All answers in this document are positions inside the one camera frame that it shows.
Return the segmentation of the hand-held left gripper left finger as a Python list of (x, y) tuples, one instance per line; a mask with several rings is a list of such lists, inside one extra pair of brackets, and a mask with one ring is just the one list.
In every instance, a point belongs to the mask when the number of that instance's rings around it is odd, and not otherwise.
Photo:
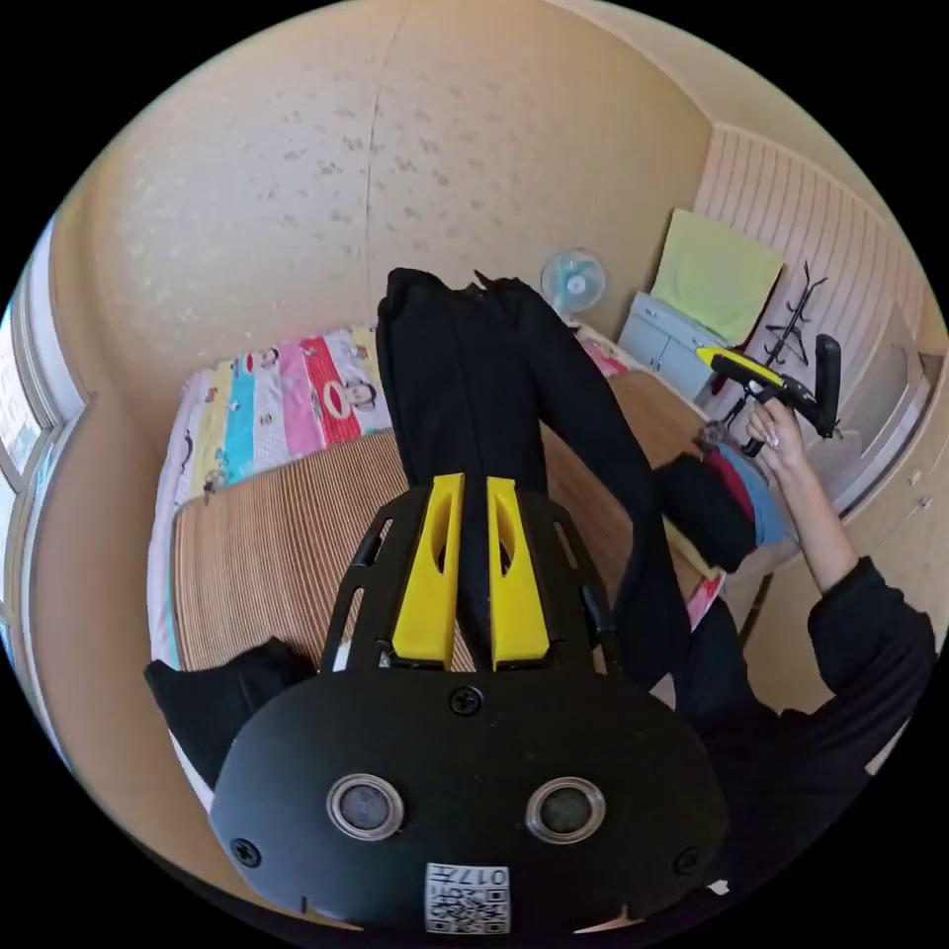
[(454, 652), (465, 476), (436, 476), (425, 504), (391, 647), (397, 660)]

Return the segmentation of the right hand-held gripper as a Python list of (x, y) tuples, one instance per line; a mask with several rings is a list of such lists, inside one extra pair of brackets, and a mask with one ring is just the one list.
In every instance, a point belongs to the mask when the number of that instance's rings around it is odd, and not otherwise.
[(829, 415), (802, 384), (772, 372), (734, 349), (702, 346), (695, 350), (695, 355), (719, 375), (740, 384), (747, 407), (780, 403), (792, 415), (804, 419), (820, 438), (829, 438)]

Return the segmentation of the person's right hand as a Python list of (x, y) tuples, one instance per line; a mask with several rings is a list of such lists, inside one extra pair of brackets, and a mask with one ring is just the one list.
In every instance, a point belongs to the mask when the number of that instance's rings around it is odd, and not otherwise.
[(746, 431), (750, 440), (760, 444), (760, 457), (778, 479), (797, 475), (806, 466), (799, 423), (778, 399), (756, 403), (750, 410)]

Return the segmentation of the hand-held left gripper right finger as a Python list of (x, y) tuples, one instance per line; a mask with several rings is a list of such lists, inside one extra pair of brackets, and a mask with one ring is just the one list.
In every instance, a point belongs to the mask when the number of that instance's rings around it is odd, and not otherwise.
[(540, 662), (550, 639), (516, 485), (490, 476), (485, 490), (492, 668)]

